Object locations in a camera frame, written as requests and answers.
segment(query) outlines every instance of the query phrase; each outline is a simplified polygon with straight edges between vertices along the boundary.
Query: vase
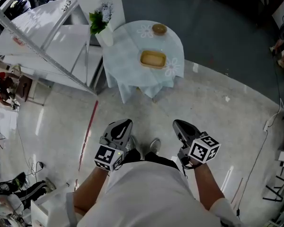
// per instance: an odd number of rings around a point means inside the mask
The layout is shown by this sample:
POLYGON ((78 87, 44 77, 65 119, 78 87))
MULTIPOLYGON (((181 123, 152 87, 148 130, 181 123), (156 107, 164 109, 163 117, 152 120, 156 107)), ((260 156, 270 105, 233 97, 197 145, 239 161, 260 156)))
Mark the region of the vase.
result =
POLYGON ((107 46, 112 46, 114 44, 113 33, 107 26, 99 33, 99 36, 107 46))

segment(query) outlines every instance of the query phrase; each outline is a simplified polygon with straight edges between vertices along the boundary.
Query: white box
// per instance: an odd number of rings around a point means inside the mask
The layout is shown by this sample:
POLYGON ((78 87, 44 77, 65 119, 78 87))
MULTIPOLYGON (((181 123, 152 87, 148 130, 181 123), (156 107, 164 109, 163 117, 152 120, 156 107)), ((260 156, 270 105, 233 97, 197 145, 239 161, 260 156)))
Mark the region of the white box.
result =
POLYGON ((123 157, 123 151, 100 144, 95 156, 95 163, 97 167, 107 171, 114 171, 123 161, 123 157))
POLYGON ((195 139, 190 147, 188 155, 202 163, 205 163, 217 155, 220 143, 210 136, 195 139))

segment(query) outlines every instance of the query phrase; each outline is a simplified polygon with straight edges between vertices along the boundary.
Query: metal pole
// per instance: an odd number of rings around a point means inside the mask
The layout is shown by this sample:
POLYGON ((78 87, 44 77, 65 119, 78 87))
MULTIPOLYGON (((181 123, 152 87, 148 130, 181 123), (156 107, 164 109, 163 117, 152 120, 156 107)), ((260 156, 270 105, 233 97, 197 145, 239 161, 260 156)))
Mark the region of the metal pole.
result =
POLYGON ((25 46, 35 52, 39 57, 44 59, 46 62, 50 63, 57 70, 68 76, 71 80, 79 84, 81 87, 85 88, 91 94, 97 95, 93 89, 85 85, 78 78, 72 75, 68 70, 66 70, 62 65, 56 62, 52 57, 50 57, 45 51, 41 50, 33 41, 31 41, 20 29, 17 28, 1 11, 0 9, 0 23, 18 40, 23 42, 25 46))

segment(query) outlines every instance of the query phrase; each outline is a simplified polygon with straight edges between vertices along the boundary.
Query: light blue tablecloth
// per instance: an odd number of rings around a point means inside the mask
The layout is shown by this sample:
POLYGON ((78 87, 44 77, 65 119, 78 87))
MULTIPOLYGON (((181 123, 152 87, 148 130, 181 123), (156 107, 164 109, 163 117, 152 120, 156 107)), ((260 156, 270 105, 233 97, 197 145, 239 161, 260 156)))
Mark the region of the light blue tablecloth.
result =
POLYGON ((153 34, 153 21, 135 21, 113 32, 114 45, 103 48, 103 64, 109 87, 118 85, 123 103, 136 87, 153 98, 162 87, 173 87, 175 76, 184 77, 184 52, 179 37, 170 29, 163 36, 153 34), (140 64, 142 51, 166 54, 161 70, 140 64))

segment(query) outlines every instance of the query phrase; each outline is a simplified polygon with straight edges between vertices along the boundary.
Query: concrete floor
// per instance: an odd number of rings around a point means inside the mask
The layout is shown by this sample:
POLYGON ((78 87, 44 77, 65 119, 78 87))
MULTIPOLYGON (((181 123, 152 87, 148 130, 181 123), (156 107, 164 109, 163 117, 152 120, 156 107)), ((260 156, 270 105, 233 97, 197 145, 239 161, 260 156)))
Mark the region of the concrete floor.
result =
MULTIPOLYGON (((48 176, 57 186, 70 179, 73 182, 78 179, 80 184, 95 167, 93 158, 104 129, 123 118, 133 120, 133 135, 140 143, 147 145, 159 137, 160 155, 171 159, 181 146, 172 122, 182 119, 222 143, 209 167, 220 187, 231 170, 223 190, 229 201, 243 178, 232 203, 234 208, 265 139, 263 125, 278 110, 276 103, 259 92, 212 69, 199 65, 197 73, 194 72, 189 61, 186 61, 185 78, 176 78, 174 88, 164 88, 154 100, 137 91, 124 105, 117 88, 107 88, 95 97, 59 84, 52 90, 38 86, 35 96, 39 102, 46 99, 44 107, 27 102, 15 112, 0 106, 0 131, 7 138, 2 142, 4 149, 0 149, 1 180, 9 180, 22 171, 30 173, 22 140, 28 164, 45 163, 46 167, 37 174, 38 180, 48 176), (87 132, 93 110, 95 115, 87 132), (82 151, 85 137, 86 147, 82 151)), ((279 162, 274 161, 276 150, 284 141, 284 123, 280 118, 269 129, 240 205, 241 220, 249 226, 262 226, 280 207, 262 200, 266 182, 280 172, 279 162)), ((193 172, 186 173, 198 198, 193 172)), ((35 182, 33 176, 28 178, 31 184, 35 182)))
MULTIPOLYGON (((271 28, 257 28, 240 12, 214 0, 122 0, 126 22, 151 20, 181 39, 185 59, 246 84, 279 103, 271 28)), ((276 68, 284 101, 284 71, 276 68)))

